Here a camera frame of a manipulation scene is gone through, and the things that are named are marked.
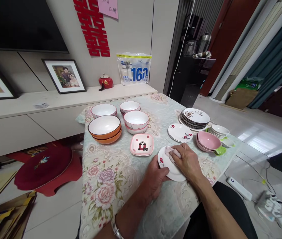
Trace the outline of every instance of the wrist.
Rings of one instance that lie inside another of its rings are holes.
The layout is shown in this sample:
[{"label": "wrist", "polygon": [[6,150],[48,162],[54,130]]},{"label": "wrist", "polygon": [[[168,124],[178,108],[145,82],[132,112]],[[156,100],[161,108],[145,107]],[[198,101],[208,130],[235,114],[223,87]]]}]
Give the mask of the wrist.
[{"label": "wrist", "polygon": [[148,186],[148,183],[142,181],[134,195],[136,200],[141,207],[146,208],[152,202],[151,189]]},{"label": "wrist", "polygon": [[193,176],[190,178],[190,182],[196,190],[211,187],[209,180],[202,174],[199,176]]}]

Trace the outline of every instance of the plate with red flower pattern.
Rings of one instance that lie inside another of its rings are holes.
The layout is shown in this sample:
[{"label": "plate with red flower pattern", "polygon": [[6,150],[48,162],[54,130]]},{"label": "plate with red flower pattern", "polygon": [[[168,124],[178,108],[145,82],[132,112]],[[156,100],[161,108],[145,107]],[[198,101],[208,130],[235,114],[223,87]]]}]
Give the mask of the plate with red flower pattern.
[{"label": "plate with red flower pattern", "polygon": [[175,123],[168,127],[169,136],[179,143],[187,143],[193,137],[193,132],[189,129],[189,127]]},{"label": "plate with red flower pattern", "polygon": [[165,147],[161,148],[158,153],[158,162],[160,168],[168,167],[170,172],[167,177],[176,182],[182,182],[187,178],[183,175],[181,170],[172,163],[170,158],[164,153]]}]

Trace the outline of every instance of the floral tablecloth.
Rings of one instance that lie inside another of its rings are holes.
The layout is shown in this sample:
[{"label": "floral tablecloth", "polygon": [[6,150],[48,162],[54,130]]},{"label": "floral tablecloth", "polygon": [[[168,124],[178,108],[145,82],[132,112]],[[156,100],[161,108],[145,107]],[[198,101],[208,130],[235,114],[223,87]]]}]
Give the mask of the floral tablecloth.
[{"label": "floral tablecloth", "polygon": [[[130,153],[133,135],[125,129],[119,110],[122,135],[110,145],[97,143],[87,130],[93,120],[92,106],[86,107],[76,119],[85,124],[86,131],[82,165],[81,239],[93,238],[122,208],[140,184],[149,162],[162,147],[180,144],[169,137],[167,129],[169,125],[179,123],[178,116],[185,107],[163,94],[116,100],[111,101],[111,104],[120,109],[119,105],[129,100],[139,102],[141,111],[149,115],[146,133],[154,137],[155,147],[149,157],[137,157]],[[202,152],[194,140],[188,143],[197,153],[202,172],[211,184],[224,173],[240,145],[236,137],[229,135],[228,138],[234,141],[235,147],[227,149],[222,156]],[[165,182],[159,197],[147,208],[135,238],[172,238],[198,204],[198,198],[189,183]]]}]

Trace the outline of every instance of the green curtain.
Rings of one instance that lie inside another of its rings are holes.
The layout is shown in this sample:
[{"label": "green curtain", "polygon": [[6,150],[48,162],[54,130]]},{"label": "green curtain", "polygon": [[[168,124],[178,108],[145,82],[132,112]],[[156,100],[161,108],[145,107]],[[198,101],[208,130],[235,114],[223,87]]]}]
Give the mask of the green curtain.
[{"label": "green curtain", "polygon": [[249,69],[244,78],[246,77],[264,78],[259,93],[248,105],[251,109],[256,109],[282,83],[282,28]]}]

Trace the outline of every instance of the tv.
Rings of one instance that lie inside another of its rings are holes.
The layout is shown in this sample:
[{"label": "tv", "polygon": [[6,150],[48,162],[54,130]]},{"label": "tv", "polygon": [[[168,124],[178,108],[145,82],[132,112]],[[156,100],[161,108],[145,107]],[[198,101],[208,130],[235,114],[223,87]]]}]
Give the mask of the tv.
[{"label": "tv", "polygon": [[69,53],[45,0],[0,0],[0,50]]}]

